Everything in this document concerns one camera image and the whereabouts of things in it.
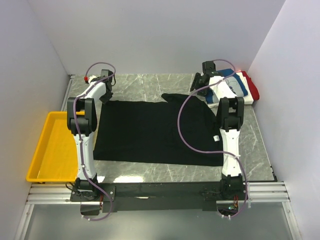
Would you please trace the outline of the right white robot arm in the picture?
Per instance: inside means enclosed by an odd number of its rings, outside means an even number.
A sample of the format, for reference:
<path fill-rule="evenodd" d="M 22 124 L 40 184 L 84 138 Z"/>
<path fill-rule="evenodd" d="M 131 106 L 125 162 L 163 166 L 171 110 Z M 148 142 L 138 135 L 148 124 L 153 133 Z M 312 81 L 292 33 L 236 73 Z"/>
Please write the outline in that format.
<path fill-rule="evenodd" d="M 217 124 L 223 143 L 223 167 L 219 194 L 226 200 L 245 190 L 243 170 L 240 164 L 239 137 L 244 122 L 245 100 L 236 95 L 228 85 L 235 74 L 223 76 L 216 70 L 213 60 L 202 63 L 202 73 L 197 72 L 190 87 L 191 91 L 204 96 L 211 90 L 218 99 Z"/>

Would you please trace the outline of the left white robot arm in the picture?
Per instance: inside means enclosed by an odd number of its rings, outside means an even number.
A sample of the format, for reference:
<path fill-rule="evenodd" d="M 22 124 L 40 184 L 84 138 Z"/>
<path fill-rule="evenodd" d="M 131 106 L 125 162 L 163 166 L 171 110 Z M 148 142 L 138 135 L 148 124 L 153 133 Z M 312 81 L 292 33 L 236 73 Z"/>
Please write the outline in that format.
<path fill-rule="evenodd" d="M 94 201 L 100 197 L 94 165 L 94 133 L 98 126 L 96 102 L 106 103 L 113 95 L 114 73 L 103 69 L 100 76 L 85 76 L 88 88 L 67 99 L 67 128 L 73 135 L 77 153 L 77 175 L 72 197 Z"/>

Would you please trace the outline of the black t-shirt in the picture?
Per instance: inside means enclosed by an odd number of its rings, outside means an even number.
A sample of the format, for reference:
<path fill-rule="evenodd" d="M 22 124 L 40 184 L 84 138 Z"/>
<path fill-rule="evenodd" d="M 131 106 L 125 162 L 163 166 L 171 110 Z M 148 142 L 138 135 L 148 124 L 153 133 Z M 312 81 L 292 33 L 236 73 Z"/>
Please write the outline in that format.
<path fill-rule="evenodd" d="M 161 102 L 115 100 L 104 104 L 93 158 L 222 166 L 220 129 L 207 104 L 195 96 L 187 100 L 185 94 L 164 93 L 161 97 Z"/>

